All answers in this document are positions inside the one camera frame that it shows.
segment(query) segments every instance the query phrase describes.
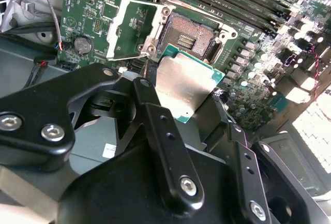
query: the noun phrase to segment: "metal plate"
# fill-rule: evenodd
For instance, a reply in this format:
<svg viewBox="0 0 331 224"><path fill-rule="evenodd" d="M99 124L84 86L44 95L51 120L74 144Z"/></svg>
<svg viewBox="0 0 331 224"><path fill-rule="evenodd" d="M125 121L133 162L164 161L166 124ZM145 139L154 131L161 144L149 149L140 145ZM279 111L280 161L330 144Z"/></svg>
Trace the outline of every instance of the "metal plate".
<svg viewBox="0 0 331 224"><path fill-rule="evenodd" d="M186 123L203 103L217 81L214 71L188 56L165 56L157 70L156 92L163 107L175 119Z"/></svg>

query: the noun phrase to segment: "red wire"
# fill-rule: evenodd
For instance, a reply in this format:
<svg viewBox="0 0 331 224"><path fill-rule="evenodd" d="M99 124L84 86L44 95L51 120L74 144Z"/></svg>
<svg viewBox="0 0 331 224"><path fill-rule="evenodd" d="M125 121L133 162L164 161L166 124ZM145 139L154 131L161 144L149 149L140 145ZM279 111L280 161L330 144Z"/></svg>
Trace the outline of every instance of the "red wire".
<svg viewBox="0 0 331 224"><path fill-rule="evenodd" d="M316 103L317 107L319 108L319 110L322 112L322 114L324 115L324 117L331 122L331 118L329 118L324 111L321 109L321 107L319 106L319 104L317 103L317 86L318 86L318 82L319 82L319 77L320 77L320 72L319 72L319 65L320 65L320 60L319 60L319 56L317 53L315 53L315 85L314 85L314 102Z"/></svg>

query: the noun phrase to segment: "black wire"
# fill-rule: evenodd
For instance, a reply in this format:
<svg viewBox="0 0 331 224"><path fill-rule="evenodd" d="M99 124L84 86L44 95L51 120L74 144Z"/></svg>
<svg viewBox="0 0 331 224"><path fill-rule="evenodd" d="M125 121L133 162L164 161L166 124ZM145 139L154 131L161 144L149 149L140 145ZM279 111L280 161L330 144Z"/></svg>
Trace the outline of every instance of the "black wire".
<svg viewBox="0 0 331 224"><path fill-rule="evenodd" d="M35 71L36 71L36 69L37 69L38 67L39 67L39 65L37 65L37 64L35 64L35 65L32 67L31 73L30 73L30 75L29 75L29 77L28 77L28 79L27 79L27 81L26 81L26 83L25 83L25 85L23 86L22 89L24 89L24 88L28 88L28 87L30 86L30 84L31 84L31 82L32 82L32 79L33 79L33 76L34 76L34 74L35 74Z"/></svg>
<svg viewBox="0 0 331 224"><path fill-rule="evenodd" d="M35 75L35 77L33 78L32 82L30 83L29 86L32 86L32 85L35 85L36 83L39 82L39 80L41 79L42 75L44 74L45 70L47 68L47 65L46 66L39 66L39 69Z"/></svg>

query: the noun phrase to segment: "white sticker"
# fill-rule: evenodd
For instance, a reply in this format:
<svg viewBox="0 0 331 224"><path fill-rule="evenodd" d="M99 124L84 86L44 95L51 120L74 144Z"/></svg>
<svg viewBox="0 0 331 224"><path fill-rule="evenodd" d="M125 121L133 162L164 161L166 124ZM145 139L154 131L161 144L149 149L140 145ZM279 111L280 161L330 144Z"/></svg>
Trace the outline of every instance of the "white sticker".
<svg viewBox="0 0 331 224"><path fill-rule="evenodd" d="M115 157L115 150L116 150L116 145L106 143L106 145L104 146L102 156L104 158L113 158Z"/></svg>

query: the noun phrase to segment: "screw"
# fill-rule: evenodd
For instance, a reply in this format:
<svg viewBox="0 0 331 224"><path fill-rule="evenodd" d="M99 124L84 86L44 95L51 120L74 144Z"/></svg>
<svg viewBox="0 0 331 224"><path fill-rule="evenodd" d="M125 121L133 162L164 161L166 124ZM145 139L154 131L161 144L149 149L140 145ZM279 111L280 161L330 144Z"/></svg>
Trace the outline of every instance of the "screw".
<svg viewBox="0 0 331 224"><path fill-rule="evenodd" d="M57 142L63 139L64 130L56 124L49 124L41 130L41 136L45 140Z"/></svg>
<svg viewBox="0 0 331 224"><path fill-rule="evenodd" d="M170 14L170 9L169 8L164 8L162 9L162 13L165 15L165 16L168 16Z"/></svg>
<svg viewBox="0 0 331 224"><path fill-rule="evenodd" d="M197 186L188 177L180 179L180 186L182 187L182 190L191 197L197 194Z"/></svg>
<svg viewBox="0 0 331 224"><path fill-rule="evenodd" d="M237 125L233 125L233 128L236 129L238 132L242 132L242 130L240 129L240 127L237 126Z"/></svg>
<svg viewBox="0 0 331 224"><path fill-rule="evenodd" d="M12 114L6 114L0 116L0 130L2 131L14 131L22 126L22 120Z"/></svg>
<svg viewBox="0 0 331 224"><path fill-rule="evenodd" d="M146 87L149 87L149 82L147 80L141 79L140 82L141 82L142 85L144 85Z"/></svg>
<svg viewBox="0 0 331 224"><path fill-rule="evenodd" d="M260 205L258 205L256 202L254 201L250 202L250 209L252 210L253 214L255 214L255 216L259 218L261 221L265 221L267 219L263 208Z"/></svg>
<svg viewBox="0 0 331 224"><path fill-rule="evenodd" d="M262 144L262 148L263 148L267 153L270 152L270 149L269 149L269 147L268 147L267 145Z"/></svg>
<svg viewBox="0 0 331 224"><path fill-rule="evenodd" d="M153 46L149 46L149 47L147 48L147 50L148 50L149 52L155 52L155 48L154 48Z"/></svg>
<svg viewBox="0 0 331 224"><path fill-rule="evenodd" d="M108 76L110 76L110 77L111 77L112 75L114 75L109 69L104 69L104 70L103 70L103 73L106 74L106 75L108 75Z"/></svg>

